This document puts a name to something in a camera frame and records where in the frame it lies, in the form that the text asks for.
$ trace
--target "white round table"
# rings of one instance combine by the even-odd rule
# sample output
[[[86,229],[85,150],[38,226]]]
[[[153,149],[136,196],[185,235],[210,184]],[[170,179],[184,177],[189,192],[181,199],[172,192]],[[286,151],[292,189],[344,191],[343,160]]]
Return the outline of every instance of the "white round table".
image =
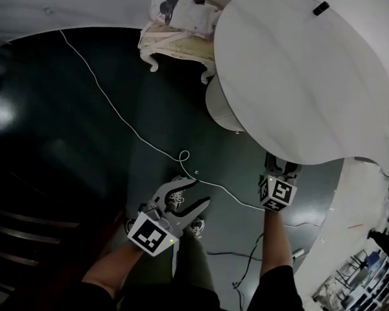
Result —
[[[388,75],[344,19],[331,9],[315,16],[318,5],[231,1],[216,28],[208,110],[284,160],[363,157],[389,174]]]

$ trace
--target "white sneaker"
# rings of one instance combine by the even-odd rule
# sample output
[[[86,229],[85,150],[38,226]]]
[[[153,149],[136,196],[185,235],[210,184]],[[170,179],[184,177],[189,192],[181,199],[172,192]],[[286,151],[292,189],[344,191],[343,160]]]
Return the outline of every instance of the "white sneaker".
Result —
[[[178,181],[180,179],[187,179],[187,178],[184,178],[183,176],[177,175],[171,181],[174,182],[174,181]],[[184,192],[184,190],[181,190],[181,191],[175,192],[174,194],[171,194],[169,196],[170,201],[174,202],[174,204],[176,206],[176,210],[180,207],[180,204],[184,202],[183,192]]]
[[[124,223],[125,233],[128,235],[130,233],[130,230],[132,226],[134,225],[134,222],[136,222],[135,219],[127,219],[127,221]]]
[[[192,229],[193,233],[198,237],[202,238],[200,234],[205,229],[205,220],[202,220],[200,218],[194,219],[194,221],[190,224],[190,228]]]

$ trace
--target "leg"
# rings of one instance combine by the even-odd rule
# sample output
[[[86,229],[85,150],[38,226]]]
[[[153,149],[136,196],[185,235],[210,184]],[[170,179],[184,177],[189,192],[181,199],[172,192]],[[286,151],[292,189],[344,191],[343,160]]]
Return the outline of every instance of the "leg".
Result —
[[[140,58],[146,63],[149,63],[151,65],[150,71],[153,73],[158,69],[158,62],[151,57],[151,54],[152,54],[151,51],[143,51],[143,50],[140,51]]]
[[[203,63],[203,65],[206,67],[206,70],[202,73],[200,79],[202,80],[203,84],[207,85],[207,78],[212,77],[216,74],[216,68],[215,64],[211,65],[210,63]]]
[[[389,256],[389,235],[380,233],[378,231],[371,231],[369,237],[374,239],[376,244],[381,247],[383,252]]]
[[[137,284],[170,284],[172,281],[173,248],[151,257],[141,256],[125,279],[124,286]]]
[[[188,227],[180,239],[174,284],[197,286],[215,291],[206,254],[199,239]]]

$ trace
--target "dark floor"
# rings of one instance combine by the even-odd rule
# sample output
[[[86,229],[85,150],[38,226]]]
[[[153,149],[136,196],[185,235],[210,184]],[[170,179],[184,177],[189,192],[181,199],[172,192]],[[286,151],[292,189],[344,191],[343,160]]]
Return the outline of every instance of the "dark floor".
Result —
[[[197,170],[200,179],[223,184],[242,201],[258,205],[257,182],[266,152],[247,134],[229,132],[210,118],[200,64],[159,57],[158,72],[150,73],[149,65],[139,59],[137,30],[64,33],[142,137],[174,157],[189,150],[191,158],[185,163],[189,172]],[[130,216],[162,183],[183,174],[178,163],[142,143],[121,122],[59,32],[17,40],[7,50],[11,54],[5,58],[5,79],[0,82],[0,137],[11,135],[16,147],[19,139],[31,144],[45,160],[72,173],[102,199],[120,186]],[[284,212],[285,222],[321,225],[341,168],[342,160],[305,167],[294,205]],[[249,253],[261,233],[263,212],[242,207],[207,185],[190,190],[184,205],[202,196],[212,199],[204,213],[205,248]],[[292,248],[306,251],[318,232],[312,225],[288,230]],[[241,278],[247,259],[219,255],[209,256],[209,261],[222,307],[238,310],[231,282]],[[253,261],[240,287],[245,306],[257,285],[258,269],[259,262]]]

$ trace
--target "white cable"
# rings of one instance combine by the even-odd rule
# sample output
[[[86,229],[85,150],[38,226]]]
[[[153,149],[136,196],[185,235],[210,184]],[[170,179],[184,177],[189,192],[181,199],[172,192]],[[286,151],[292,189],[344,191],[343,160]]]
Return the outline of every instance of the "white cable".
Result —
[[[104,92],[104,90],[102,90],[101,86],[99,85],[98,83],[98,80],[97,80],[97,77],[95,76],[94,72],[92,71],[91,67],[89,66],[89,64],[87,63],[87,61],[85,60],[85,58],[68,42],[68,40],[66,39],[65,37],[65,34],[59,30],[59,32],[62,34],[62,36],[64,37],[64,40],[66,41],[67,45],[72,48],[79,56],[80,58],[85,62],[86,66],[88,67],[89,71],[91,72],[91,74],[93,75],[94,79],[95,79],[95,83],[97,83],[97,86],[98,88],[100,89],[100,91],[102,92],[102,94],[105,96],[106,100],[110,103],[111,107],[113,108],[113,110],[116,112],[116,114],[119,116],[119,118],[128,126],[130,127],[130,129],[135,133],[135,135],[140,139],[140,141],[143,141],[144,143],[146,143],[147,145],[151,146],[153,149],[155,149],[156,151],[166,155],[167,157],[169,157],[170,159],[172,159],[173,161],[177,161],[178,163],[180,163],[180,166],[182,167],[182,169],[184,170],[184,172],[187,174],[187,176],[189,176],[190,178],[192,179],[196,179],[194,177],[192,177],[192,175],[190,175],[188,173],[188,171],[186,171],[186,169],[184,168],[183,166],[183,162],[184,161],[187,161],[189,158],[190,158],[190,152],[187,151],[187,150],[183,150],[180,152],[179,154],[179,159],[175,159],[173,158],[170,154],[160,150],[159,148],[155,147],[154,145],[150,144],[148,141],[146,141],[144,138],[142,138],[138,133],[137,131],[131,126],[131,124],[129,124],[127,121],[125,121],[123,119],[123,117],[121,116],[121,114],[117,111],[117,108],[115,108],[115,106],[112,104],[110,98],[108,98],[108,96],[106,95],[106,93]],[[182,159],[182,154],[183,153],[187,153],[187,157],[185,159]],[[245,207],[249,207],[251,209],[255,209],[255,210],[259,210],[259,211],[264,211],[265,210],[261,207],[256,207],[256,206],[253,206],[253,205],[249,205],[249,204],[245,204],[243,202],[241,202],[238,198],[236,198],[227,188],[223,187],[222,185],[219,185],[219,184],[214,184],[214,183],[210,183],[210,182],[206,182],[206,181],[202,181],[201,179],[197,179],[199,182],[201,183],[204,183],[204,184],[207,184],[207,185],[212,185],[213,187],[218,187],[218,188],[221,188],[223,191],[225,191],[229,196],[231,196],[237,203],[239,203],[240,205],[242,206],[245,206]],[[319,227],[315,224],[312,224],[310,222],[304,222],[300,225],[304,225],[304,224],[311,224],[311,225],[314,225],[316,227]],[[287,227],[298,227],[300,225],[285,225]]]

